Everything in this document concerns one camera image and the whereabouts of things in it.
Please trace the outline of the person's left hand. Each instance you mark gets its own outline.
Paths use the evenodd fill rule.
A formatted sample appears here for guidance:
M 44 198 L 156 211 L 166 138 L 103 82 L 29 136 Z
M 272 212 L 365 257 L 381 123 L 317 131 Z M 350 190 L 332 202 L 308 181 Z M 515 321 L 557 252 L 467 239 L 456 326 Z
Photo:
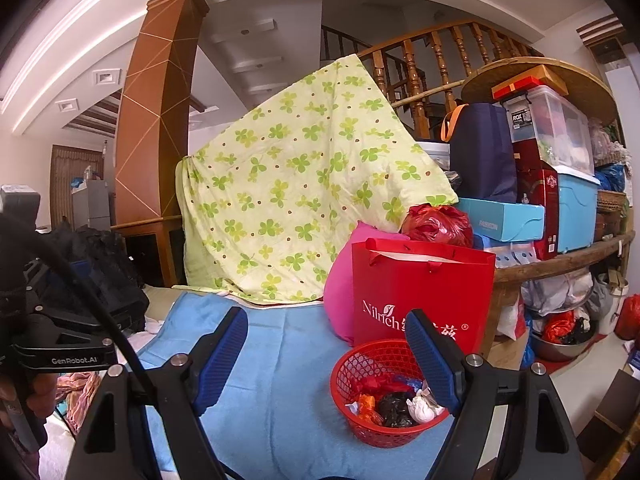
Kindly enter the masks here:
M 25 403 L 38 418 L 46 419 L 54 412 L 57 382 L 57 374 L 40 374 L 27 388 L 28 396 Z M 15 402 L 17 399 L 18 393 L 14 383 L 9 377 L 1 376 L 1 400 Z

